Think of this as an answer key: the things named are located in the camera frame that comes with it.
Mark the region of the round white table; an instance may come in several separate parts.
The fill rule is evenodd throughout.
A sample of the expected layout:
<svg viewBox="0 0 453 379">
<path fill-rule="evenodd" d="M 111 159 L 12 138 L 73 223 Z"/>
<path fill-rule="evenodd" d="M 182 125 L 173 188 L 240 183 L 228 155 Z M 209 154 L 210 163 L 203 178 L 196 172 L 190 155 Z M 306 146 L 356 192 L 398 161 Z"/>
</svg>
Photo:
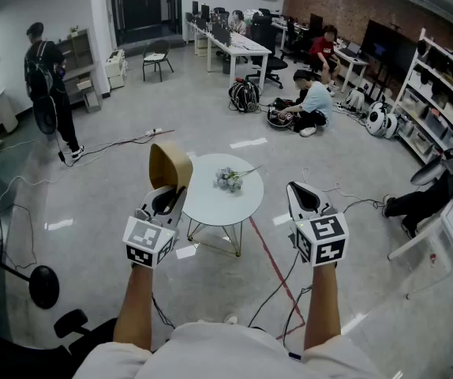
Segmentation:
<svg viewBox="0 0 453 379">
<path fill-rule="evenodd" d="M 192 159 L 193 173 L 187 190 L 183 213 L 189 218 L 186 238 L 194 245 L 208 246 L 231 256 L 240 257 L 244 222 L 258 210 L 264 197 L 264 184 L 259 171 L 244 177 L 240 191 L 230 193 L 215 188 L 215 172 L 231 167 L 235 171 L 255 168 L 230 154 L 213 153 Z M 205 228 L 219 228 L 232 249 L 200 240 Z"/>
</svg>

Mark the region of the pale blue artificial flower bunch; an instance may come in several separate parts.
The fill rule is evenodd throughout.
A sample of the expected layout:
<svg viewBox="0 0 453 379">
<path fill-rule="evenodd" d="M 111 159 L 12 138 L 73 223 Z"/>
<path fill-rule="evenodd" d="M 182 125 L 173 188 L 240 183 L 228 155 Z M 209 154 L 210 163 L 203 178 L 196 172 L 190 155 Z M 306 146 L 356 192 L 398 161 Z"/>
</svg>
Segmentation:
<svg viewBox="0 0 453 379">
<path fill-rule="evenodd" d="M 258 169 L 259 167 L 255 167 L 247 171 L 235 171 L 231 167 L 219 168 L 215 172 L 213 186 L 230 193 L 238 192 L 242 188 L 244 177 Z"/>
</svg>

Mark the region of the brown rectangular tray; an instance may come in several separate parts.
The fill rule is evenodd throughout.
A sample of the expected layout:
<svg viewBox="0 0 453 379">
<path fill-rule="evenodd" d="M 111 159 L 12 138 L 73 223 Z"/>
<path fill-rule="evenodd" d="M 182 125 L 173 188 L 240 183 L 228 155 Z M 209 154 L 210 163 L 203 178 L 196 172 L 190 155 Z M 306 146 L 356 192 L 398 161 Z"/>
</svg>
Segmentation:
<svg viewBox="0 0 453 379">
<path fill-rule="evenodd" d="M 155 190 L 164 186 L 174 186 L 179 191 L 188 188 L 193 163 L 175 142 L 154 143 L 150 149 L 148 173 Z"/>
</svg>

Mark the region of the small black fan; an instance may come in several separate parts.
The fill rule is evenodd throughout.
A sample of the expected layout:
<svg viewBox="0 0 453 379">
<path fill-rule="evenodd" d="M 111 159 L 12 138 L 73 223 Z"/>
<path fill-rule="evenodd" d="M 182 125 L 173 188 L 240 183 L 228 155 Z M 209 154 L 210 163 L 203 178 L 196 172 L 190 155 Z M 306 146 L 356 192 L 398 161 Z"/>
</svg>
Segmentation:
<svg viewBox="0 0 453 379">
<path fill-rule="evenodd" d="M 41 96 L 32 105 L 32 111 L 39 130 L 46 134 L 54 134 L 58 128 L 56 108 L 51 96 Z"/>
</svg>

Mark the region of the large black screen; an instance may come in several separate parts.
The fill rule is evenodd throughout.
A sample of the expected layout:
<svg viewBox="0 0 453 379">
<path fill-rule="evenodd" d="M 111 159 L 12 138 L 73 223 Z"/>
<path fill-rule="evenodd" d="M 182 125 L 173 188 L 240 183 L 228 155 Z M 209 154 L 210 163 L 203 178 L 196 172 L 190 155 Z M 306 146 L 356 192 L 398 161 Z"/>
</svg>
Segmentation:
<svg viewBox="0 0 453 379">
<path fill-rule="evenodd" d="M 361 51 L 379 60 L 391 69 L 407 73 L 417 44 L 404 35 L 370 20 L 361 44 Z"/>
</svg>

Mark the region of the long white desk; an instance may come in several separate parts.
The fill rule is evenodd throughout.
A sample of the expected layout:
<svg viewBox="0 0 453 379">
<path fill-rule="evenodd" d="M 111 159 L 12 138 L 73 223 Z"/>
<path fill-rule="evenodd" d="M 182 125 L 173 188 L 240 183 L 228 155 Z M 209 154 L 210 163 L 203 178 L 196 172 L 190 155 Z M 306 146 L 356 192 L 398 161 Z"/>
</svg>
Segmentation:
<svg viewBox="0 0 453 379">
<path fill-rule="evenodd" d="M 268 66 L 268 56 L 271 51 L 262 45 L 255 43 L 246 36 L 242 36 L 238 33 L 232 35 L 233 43 L 227 46 L 221 41 L 217 40 L 210 32 L 202 30 L 197 27 L 193 22 L 185 20 L 185 28 L 183 29 L 183 39 L 186 44 L 189 43 L 189 33 L 193 33 L 193 42 L 195 46 L 195 55 L 198 55 L 198 36 L 202 35 L 207 39 L 207 56 L 206 56 L 206 69 L 210 73 L 212 71 L 212 46 L 215 45 L 224 53 L 227 53 L 230 57 L 230 73 L 229 73 L 229 86 L 231 86 L 236 79 L 236 57 L 262 57 L 262 66 L 260 69 L 260 80 L 259 80 L 259 90 L 260 94 L 263 93 L 265 76 Z"/>
</svg>

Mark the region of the dark door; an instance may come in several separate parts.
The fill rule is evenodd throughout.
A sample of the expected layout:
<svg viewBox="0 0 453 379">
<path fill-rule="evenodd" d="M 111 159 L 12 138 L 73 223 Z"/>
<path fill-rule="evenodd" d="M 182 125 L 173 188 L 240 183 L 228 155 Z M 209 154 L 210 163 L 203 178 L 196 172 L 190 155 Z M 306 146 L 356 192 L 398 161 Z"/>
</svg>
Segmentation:
<svg viewBox="0 0 453 379">
<path fill-rule="evenodd" d="M 110 0 L 119 45 L 182 34 L 182 0 Z"/>
</svg>

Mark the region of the person's right forearm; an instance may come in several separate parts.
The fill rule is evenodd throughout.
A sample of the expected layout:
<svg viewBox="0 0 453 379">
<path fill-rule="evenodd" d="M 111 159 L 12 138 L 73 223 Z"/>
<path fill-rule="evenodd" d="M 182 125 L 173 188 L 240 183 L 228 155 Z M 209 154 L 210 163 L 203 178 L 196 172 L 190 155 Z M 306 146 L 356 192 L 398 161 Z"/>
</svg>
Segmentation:
<svg viewBox="0 0 453 379">
<path fill-rule="evenodd" d="M 304 350 L 320 346 L 341 334 L 335 266 L 315 267 L 305 326 Z"/>
</svg>

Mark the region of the white desk by brick wall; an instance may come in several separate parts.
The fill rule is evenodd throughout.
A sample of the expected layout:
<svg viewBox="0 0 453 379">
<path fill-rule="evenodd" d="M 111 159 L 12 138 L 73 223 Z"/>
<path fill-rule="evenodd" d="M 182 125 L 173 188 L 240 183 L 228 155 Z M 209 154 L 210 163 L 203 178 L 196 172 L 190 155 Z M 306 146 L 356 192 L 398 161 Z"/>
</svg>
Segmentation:
<svg viewBox="0 0 453 379">
<path fill-rule="evenodd" d="M 309 60 L 309 50 L 314 39 L 323 34 L 322 21 L 318 21 L 318 16 L 314 16 L 313 18 L 315 21 L 311 24 L 311 28 L 293 23 L 294 36 L 292 37 L 290 37 L 290 31 L 287 27 L 288 22 L 272 21 L 271 25 L 283 32 L 280 42 L 282 58 L 284 56 L 291 56 L 294 58 L 294 63 L 298 61 L 307 62 Z M 350 81 L 353 81 L 354 86 L 358 86 L 358 83 L 361 82 L 364 76 L 368 63 L 358 58 L 356 54 L 348 54 L 337 47 L 335 47 L 335 55 L 348 63 L 340 91 L 345 92 Z"/>
</svg>

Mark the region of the open laptop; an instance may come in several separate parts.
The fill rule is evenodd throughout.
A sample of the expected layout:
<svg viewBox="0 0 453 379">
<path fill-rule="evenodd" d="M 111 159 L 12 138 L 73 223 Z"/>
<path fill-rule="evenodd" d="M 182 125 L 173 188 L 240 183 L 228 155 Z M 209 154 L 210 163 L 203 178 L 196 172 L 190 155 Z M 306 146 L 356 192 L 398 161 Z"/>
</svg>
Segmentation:
<svg viewBox="0 0 453 379">
<path fill-rule="evenodd" d="M 361 47 L 359 45 L 350 41 L 346 47 L 341 47 L 339 51 L 348 57 L 356 58 L 359 55 L 360 49 Z"/>
</svg>

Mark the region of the white drawer unit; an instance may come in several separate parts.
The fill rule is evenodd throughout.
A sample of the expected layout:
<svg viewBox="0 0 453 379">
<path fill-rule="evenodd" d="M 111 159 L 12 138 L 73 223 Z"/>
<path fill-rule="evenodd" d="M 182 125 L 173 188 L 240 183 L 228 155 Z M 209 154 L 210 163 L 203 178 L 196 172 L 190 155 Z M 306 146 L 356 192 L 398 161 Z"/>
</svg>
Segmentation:
<svg viewBox="0 0 453 379">
<path fill-rule="evenodd" d="M 126 69 L 125 51 L 123 49 L 112 51 L 105 62 L 105 71 L 111 89 L 125 86 Z"/>
</svg>

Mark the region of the white shelving unit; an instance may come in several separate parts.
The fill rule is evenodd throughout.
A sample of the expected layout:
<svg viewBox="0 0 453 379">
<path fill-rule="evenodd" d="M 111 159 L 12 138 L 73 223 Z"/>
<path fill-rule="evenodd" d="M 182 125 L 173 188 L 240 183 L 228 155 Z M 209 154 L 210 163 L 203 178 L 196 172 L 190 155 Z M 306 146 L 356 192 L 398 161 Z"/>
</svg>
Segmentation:
<svg viewBox="0 0 453 379">
<path fill-rule="evenodd" d="M 424 28 L 391 111 L 398 138 L 422 163 L 453 147 L 453 51 Z"/>
</svg>

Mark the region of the white and black round backpack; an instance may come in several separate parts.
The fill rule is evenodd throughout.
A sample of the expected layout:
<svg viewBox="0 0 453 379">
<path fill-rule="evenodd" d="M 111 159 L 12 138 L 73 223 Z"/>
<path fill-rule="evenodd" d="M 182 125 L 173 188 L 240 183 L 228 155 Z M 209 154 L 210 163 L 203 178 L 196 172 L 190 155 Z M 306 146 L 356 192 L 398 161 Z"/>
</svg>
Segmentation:
<svg viewBox="0 0 453 379">
<path fill-rule="evenodd" d="M 377 101 L 369 107 L 365 128 L 374 137 L 392 139 L 398 128 L 398 118 L 389 111 L 389 105 Z"/>
</svg>

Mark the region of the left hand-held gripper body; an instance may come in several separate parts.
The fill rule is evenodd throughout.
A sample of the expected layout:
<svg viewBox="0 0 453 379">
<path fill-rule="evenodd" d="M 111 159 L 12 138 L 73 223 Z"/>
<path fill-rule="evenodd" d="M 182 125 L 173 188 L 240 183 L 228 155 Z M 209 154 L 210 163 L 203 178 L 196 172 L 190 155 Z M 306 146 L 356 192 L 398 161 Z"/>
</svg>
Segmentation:
<svg viewBox="0 0 453 379">
<path fill-rule="evenodd" d="M 145 268 L 156 268 L 173 250 L 176 243 L 176 212 L 164 212 L 141 205 L 128 218 L 122 242 L 127 258 Z"/>
</svg>

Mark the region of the person's left forearm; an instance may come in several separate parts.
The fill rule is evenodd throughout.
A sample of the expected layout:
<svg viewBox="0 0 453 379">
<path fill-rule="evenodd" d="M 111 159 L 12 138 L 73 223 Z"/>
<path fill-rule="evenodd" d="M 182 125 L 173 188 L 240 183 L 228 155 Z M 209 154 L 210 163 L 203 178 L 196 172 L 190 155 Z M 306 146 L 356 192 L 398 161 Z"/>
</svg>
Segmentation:
<svg viewBox="0 0 453 379">
<path fill-rule="evenodd" d="M 152 284 L 153 270 L 134 265 L 114 327 L 114 342 L 131 343 L 143 350 L 151 350 Z"/>
</svg>

